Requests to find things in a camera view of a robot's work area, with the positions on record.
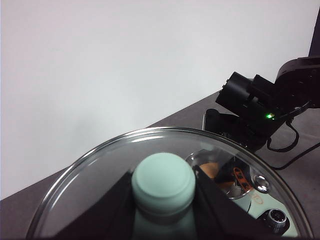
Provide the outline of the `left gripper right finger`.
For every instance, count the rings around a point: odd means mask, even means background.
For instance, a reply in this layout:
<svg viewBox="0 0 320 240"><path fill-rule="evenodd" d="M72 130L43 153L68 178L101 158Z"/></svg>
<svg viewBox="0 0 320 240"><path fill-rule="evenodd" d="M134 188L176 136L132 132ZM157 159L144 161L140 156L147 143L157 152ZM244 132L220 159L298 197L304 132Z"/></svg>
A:
<svg viewBox="0 0 320 240"><path fill-rule="evenodd" d="M203 170L194 166L193 214L199 238L279 238L232 202Z"/></svg>

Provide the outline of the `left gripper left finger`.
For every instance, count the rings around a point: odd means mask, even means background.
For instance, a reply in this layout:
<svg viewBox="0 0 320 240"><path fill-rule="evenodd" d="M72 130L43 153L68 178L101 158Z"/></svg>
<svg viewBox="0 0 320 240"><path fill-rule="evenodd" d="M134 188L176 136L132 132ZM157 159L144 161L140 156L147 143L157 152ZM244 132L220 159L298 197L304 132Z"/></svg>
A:
<svg viewBox="0 0 320 240"><path fill-rule="evenodd" d="M100 200L54 237L132 238L135 215L132 173L126 172Z"/></svg>

